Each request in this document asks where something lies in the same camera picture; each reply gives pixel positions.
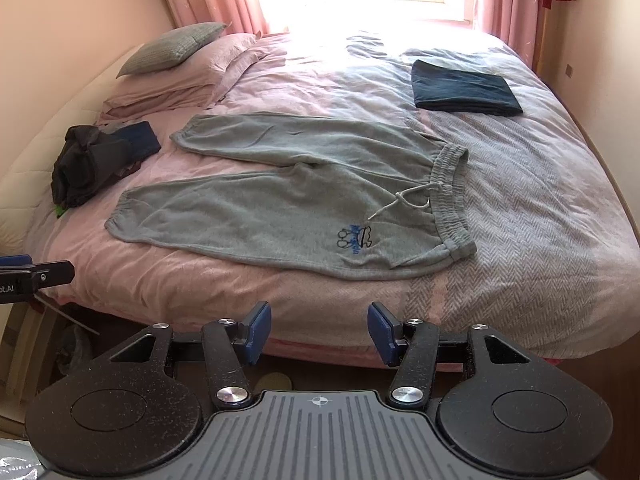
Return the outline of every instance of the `pillowcase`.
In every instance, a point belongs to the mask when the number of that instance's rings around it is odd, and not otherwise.
[[[206,108],[222,99],[253,63],[266,56],[266,50],[249,50],[254,43],[253,34],[230,34],[203,47],[180,66],[119,80],[96,123],[129,121],[175,108]]]
[[[225,23],[207,22],[175,28],[140,49],[124,63],[116,77],[145,74],[180,65],[206,44],[216,40]]]

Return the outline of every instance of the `pink bedsheet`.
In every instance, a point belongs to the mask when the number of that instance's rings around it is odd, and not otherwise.
[[[416,280],[344,282],[116,240],[104,221],[124,189],[266,168],[182,152],[169,134],[202,110],[180,108],[144,117],[162,149],[137,173],[59,220],[50,198],[43,200],[26,249],[34,259],[69,259],[76,267],[73,283],[48,294],[177,330],[241,319],[256,301],[268,300],[267,351],[362,366],[380,365],[366,328],[371,301],[444,330],[484,322],[548,358],[580,357],[640,328],[640,250],[622,207],[566,111],[502,42],[434,28],[384,40],[275,36],[258,44],[267,56],[206,113],[269,110],[383,121],[468,146],[466,199],[477,257]],[[409,79],[416,57],[500,73],[525,115],[418,113]]]

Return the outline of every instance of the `silver bolt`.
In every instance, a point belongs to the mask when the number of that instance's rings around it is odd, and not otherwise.
[[[248,396],[249,393],[247,390],[240,388],[240,386],[227,386],[226,388],[220,388],[216,393],[216,397],[227,404],[242,402]]]
[[[391,396],[398,402],[410,404],[412,402],[418,402],[423,397],[423,393],[422,390],[414,386],[401,386],[393,390]]]

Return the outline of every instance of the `embroidered logo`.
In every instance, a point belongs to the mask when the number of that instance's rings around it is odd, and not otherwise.
[[[353,254],[359,254],[361,248],[371,247],[371,227],[361,227],[351,224],[348,229],[338,232],[337,245],[341,249],[351,249]]]

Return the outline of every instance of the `pink pillow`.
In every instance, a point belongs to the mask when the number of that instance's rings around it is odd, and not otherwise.
[[[227,67],[222,80],[217,85],[204,85],[184,90],[174,90],[161,95],[142,99],[130,105],[117,108],[104,108],[96,124],[110,121],[130,121],[139,119],[147,114],[174,110],[175,108],[198,107],[206,108],[210,104],[220,101],[233,88],[242,74],[255,62],[267,55],[258,48],[249,49],[236,57]]]
[[[115,108],[130,107],[149,100],[157,104],[159,98],[173,92],[190,90],[188,94],[193,96],[194,89],[209,87],[211,90],[223,80],[229,65],[255,41],[253,34],[229,34],[203,46],[174,68],[123,76],[116,83],[113,94],[104,102],[102,114],[109,115]]]

